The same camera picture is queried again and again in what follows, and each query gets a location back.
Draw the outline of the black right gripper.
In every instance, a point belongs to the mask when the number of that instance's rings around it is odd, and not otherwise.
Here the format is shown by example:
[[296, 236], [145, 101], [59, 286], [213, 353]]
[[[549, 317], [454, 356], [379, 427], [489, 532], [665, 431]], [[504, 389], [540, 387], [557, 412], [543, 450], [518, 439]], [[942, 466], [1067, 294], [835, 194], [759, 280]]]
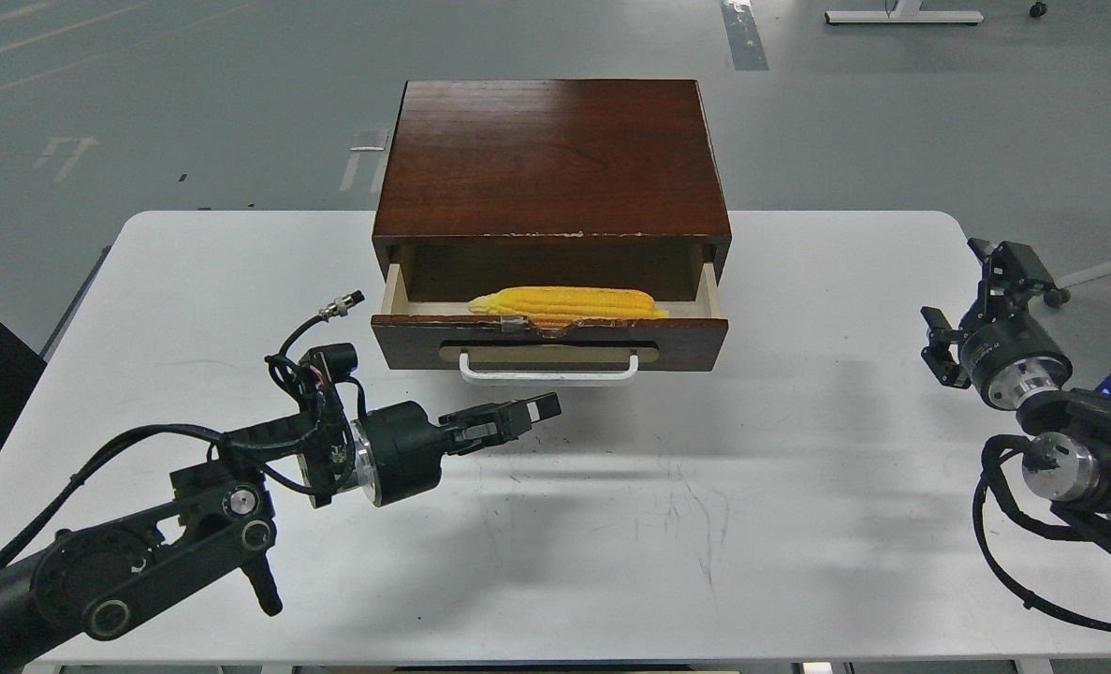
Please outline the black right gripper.
[[[920, 358], [942, 388], [972, 385], [988, 406], [1015, 411], [1025, 398], [1063, 388], [1073, 374], [1064, 351], [1029, 313], [1031, 300], [1059, 308], [1070, 301], [1070, 290], [1055, 285], [1027, 244], [979, 238], [969, 238], [967, 244], [980, 264], [967, 323], [985, 325], [968, 333], [950, 325], [939, 308], [920, 306], [928, 340]], [[950, 350], [954, 345], [958, 360]]]

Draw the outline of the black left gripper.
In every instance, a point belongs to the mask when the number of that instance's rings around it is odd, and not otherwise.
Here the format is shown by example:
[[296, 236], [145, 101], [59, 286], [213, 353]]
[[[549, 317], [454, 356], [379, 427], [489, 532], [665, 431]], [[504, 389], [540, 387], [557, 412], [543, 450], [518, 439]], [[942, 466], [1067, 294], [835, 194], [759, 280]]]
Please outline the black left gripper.
[[371, 411], [354, 421], [371, 470], [364, 494], [383, 507], [424, 493], [438, 486], [443, 457], [500, 447], [560, 414], [556, 393], [453, 411], [439, 426], [413, 401]]

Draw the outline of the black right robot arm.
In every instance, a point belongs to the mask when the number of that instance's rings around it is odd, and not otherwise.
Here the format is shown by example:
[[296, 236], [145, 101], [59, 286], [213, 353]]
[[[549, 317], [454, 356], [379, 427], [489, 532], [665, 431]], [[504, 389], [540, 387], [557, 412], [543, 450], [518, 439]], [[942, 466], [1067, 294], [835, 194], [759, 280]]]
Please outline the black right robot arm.
[[1091, 543], [1111, 555], [1111, 374], [1098, 388], [1068, 388], [1073, 364], [1030, 304], [1065, 304], [1033, 248], [969, 239], [980, 280], [965, 315], [949, 323], [923, 306], [927, 345], [920, 358], [944, 388], [974, 389], [980, 401], [1015, 415], [1019, 435], [995, 435], [980, 452], [972, 525], [988, 567], [1025, 608], [1111, 633], [1099, 622], [1057, 606], [1025, 589], [997, 562], [987, 541], [984, 507], [995, 499], [1004, 515], [1041, 539]]

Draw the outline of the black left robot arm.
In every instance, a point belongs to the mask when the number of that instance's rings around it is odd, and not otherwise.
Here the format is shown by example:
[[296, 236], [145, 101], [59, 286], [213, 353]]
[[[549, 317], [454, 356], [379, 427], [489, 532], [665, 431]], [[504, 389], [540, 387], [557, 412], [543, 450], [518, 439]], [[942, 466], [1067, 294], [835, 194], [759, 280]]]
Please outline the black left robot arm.
[[[357, 383], [357, 349], [326, 344], [298, 359], [289, 350], [309, 329], [346, 315], [363, 299], [359, 291], [334, 299], [266, 358], [272, 383], [297, 403], [296, 414], [229, 432], [177, 423], [120, 432], [0, 549], [0, 673], [23, 668], [79, 635], [120, 638], [233, 571], [250, 581], [260, 608], [273, 617], [283, 603], [268, 560], [278, 536], [269, 479], [316, 507], [358, 487], [376, 506], [387, 506], [438, 486], [444, 457], [511, 443], [560, 414], [550, 392], [431, 421], [416, 402], [370, 410], [359, 389], [357, 416], [349, 418], [340, 386]], [[170, 502], [89, 529], [59, 530], [49, 546], [24, 554], [89, 477], [158, 435], [208, 445], [203, 462], [171, 473]]]

